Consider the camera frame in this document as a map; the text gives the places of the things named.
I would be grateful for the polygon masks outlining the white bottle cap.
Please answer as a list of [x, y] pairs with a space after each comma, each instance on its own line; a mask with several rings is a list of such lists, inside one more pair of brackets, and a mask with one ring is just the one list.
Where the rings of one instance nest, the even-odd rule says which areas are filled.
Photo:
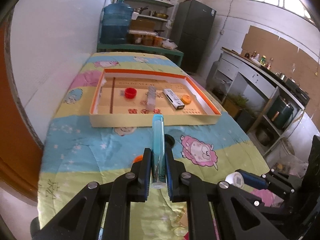
[[244, 178], [240, 172], [233, 172], [226, 176], [225, 181], [233, 186], [236, 186], [240, 189], [244, 187]]

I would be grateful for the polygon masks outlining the large orange bottle cap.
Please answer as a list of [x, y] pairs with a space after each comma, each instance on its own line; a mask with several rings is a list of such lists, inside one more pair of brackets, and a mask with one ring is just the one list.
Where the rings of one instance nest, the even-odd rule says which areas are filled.
[[133, 163], [137, 163], [137, 162], [142, 161], [142, 160], [143, 160], [143, 155], [139, 155], [139, 156], [135, 157]]

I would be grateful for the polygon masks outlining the teal flower lighter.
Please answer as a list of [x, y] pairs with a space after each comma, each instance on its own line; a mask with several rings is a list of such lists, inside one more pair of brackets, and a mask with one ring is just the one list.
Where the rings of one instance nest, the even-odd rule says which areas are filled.
[[165, 138], [164, 118], [161, 114], [154, 114], [152, 119], [152, 183], [153, 189], [162, 189], [166, 186], [165, 171]]

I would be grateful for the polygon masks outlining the cartoon sheep quilt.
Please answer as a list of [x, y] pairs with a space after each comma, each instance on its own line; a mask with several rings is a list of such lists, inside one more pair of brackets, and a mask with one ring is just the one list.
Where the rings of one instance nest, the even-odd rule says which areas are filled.
[[[106, 68], [182, 73], [176, 64], [159, 55], [95, 53], [87, 60], [48, 127], [38, 183], [40, 227], [89, 182], [114, 181], [151, 147], [149, 127], [92, 127], [89, 108]], [[253, 142], [227, 112], [215, 125], [167, 126], [164, 131], [175, 139], [174, 158], [204, 181], [218, 183], [238, 169], [257, 175], [268, 171]]]

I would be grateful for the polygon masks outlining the white kitchen counter cabinet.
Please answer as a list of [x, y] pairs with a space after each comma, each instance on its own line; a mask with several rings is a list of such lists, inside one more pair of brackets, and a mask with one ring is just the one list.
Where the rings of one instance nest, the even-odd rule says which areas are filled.
[[238, 53], [222, 49], [207, 88], [221, 95], [223, 107], [263, 157], [279, 155], [280, 146], [307, 161], [317, 128], [305, 106], [283, 81]]

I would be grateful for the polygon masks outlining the clear plastic rectangular case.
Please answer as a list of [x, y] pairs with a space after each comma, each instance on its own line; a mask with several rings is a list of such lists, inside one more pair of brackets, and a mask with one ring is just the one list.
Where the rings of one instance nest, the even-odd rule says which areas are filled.
[[156, 105], [156, 88], [154, 86], [148, 87], [146, 109], [153, 112]]

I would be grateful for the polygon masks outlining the white printed lighter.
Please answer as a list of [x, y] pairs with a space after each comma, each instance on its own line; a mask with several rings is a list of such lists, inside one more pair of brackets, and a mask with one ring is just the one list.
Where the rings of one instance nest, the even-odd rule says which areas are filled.
[[184, 109], [185, 104], [181, 101], [181, 99], [173, 92], [170, 88], [163, 89], [164, 95], [167, 97], [167, 99], [171, 102], [172, 106], [176, 110]]

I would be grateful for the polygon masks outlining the orange-rimmed cardboard tray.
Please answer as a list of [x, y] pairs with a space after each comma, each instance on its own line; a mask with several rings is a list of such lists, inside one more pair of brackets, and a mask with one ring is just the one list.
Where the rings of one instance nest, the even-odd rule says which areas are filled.
[[93, 127], [150, 127], [161, 114], [166, 126], [214, 125], [221, 112], [185, 75], [105, 69], [89, 110]]

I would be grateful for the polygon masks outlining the red bottle cap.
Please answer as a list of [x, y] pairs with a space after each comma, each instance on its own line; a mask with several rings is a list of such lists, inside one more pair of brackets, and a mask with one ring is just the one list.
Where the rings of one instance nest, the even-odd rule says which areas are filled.
[[137, 90], [135, 88], [128, 87], [125, 89], [124, 95], [127, 99], [134, 99], [137, 95]]

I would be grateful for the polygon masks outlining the small orange bottle cap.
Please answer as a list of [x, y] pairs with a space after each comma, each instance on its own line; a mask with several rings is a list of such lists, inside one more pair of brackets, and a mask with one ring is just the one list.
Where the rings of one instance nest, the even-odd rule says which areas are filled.
[[192, 99], [189, 95], [185, 94], [181, 97], [181, 101], [185, 104], [185, 105], [189, 105], [192, 102]]

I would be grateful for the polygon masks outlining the green low bench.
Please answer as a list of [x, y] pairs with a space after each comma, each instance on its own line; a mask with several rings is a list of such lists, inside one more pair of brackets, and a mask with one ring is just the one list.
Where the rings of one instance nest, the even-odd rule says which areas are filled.
[[153, 46], [145, 46], [141, 44], [97, 44], [97, 51], [143, 51], [143, 52], [150, 52], [153, 54], [158, 55], [171, 55], [173, 56], [173, 63], [175, 63], [177, 66], [181, 66], [184, 53], [174, 49], [165, 49], [162, 47], [153, 47]]

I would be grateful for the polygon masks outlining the dark green refrigerator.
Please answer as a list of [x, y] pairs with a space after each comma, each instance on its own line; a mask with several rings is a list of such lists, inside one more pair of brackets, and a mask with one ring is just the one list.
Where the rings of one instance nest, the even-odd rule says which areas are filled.
[[179, 4], [170, 40], [183, 53], [180, 67], [185, 72], [197, 72], [215, 15], [216, 10], [196, 0], [188, 0]]

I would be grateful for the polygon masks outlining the blue water jug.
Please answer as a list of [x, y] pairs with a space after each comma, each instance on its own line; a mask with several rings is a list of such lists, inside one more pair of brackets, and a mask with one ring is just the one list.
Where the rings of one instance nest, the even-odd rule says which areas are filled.
[[134, 9], [124, 1], [125, 0], [118, 0], [117, 3], [112, 3], [104, 7], [100, 43], [126, 43]]

